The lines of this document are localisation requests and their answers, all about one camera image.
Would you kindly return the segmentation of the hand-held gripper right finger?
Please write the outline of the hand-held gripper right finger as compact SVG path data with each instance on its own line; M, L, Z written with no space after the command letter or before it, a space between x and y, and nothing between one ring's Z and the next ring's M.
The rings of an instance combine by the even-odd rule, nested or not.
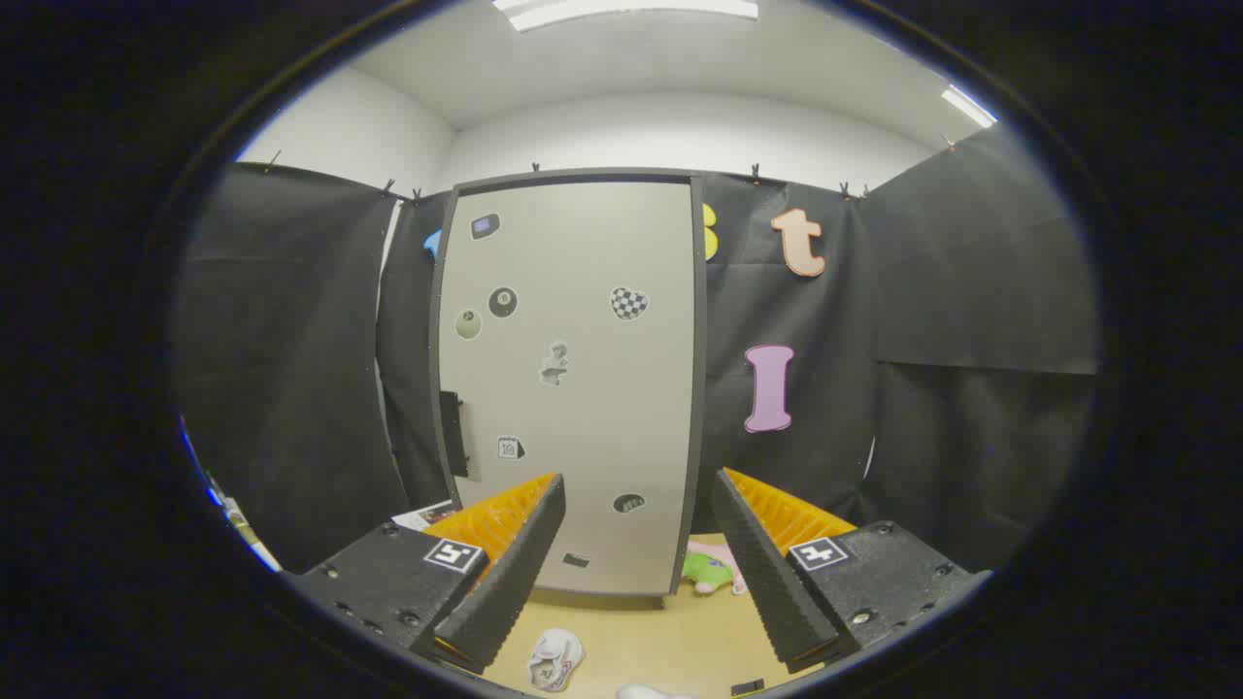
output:
M712 514L794 673L892 641L989 580L897 522L855 526L731 469L715 475Z

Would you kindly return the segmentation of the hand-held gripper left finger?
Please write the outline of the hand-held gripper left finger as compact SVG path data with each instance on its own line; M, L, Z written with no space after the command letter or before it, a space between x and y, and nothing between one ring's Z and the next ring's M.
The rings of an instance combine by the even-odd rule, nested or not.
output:
M423 529L382 522L285 580L387 646L481 674L515 628L564 515L564 480L549 471Z

